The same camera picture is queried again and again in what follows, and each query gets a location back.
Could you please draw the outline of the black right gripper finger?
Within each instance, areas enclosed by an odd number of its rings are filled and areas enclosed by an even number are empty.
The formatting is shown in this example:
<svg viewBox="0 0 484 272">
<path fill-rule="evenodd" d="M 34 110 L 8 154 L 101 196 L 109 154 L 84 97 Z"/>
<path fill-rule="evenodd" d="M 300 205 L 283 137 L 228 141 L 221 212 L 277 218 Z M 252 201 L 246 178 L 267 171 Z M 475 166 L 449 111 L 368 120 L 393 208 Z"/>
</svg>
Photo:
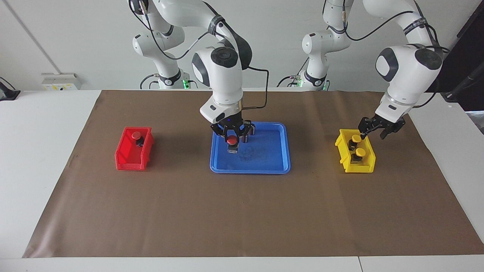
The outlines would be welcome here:
<svg viewBox="0 0 484 272">
<path fill-rule="evenodd" d="M 242 143 L 247 143 L 249 139 L 249 135 L 254 134 L 254 124 L 251 120 L 243 121 L 243 124 L 237 130 L 237 137 L 238 141 Z"/>
<path fill-rule="evenodd" d="M 224 124 L 221 125 L 220 123 L 211 124 L 211 129 L 213 130 L 214 133 L 216 133 L 216 135 L 223 137 L 223 139 L 225 140 L 225 143 L 228 144 L 229 129 L 227 125 L 224 125 Z"/>
</svg>

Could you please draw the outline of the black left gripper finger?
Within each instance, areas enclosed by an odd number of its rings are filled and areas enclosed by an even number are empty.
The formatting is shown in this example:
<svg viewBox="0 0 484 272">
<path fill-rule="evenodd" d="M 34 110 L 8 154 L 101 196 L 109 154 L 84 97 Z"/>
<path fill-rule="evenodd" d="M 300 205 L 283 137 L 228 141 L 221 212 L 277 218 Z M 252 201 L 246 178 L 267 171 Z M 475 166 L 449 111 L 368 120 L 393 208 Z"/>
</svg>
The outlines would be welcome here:
<svg viewBox="0 0 484 272">
<path fill-rule="evenodd" d="M 358 130 L 360 132 L 361 139 L 364 140 L 366 136 L 374 128 L 374 118 L 372 117 L 362 117 L 360 123 L 358 124 Z"/>
<path fill-rule="evenodd" d="M 392 133 L 397 133 L 404 125 L 406 124 L 405 120 L 398 120 L 395 127 L 394 131 L 385 131 L 383 130 L 380 133 L 380 139 L 385 139 L 387 135 L 392 134 Z"/>
</svg>

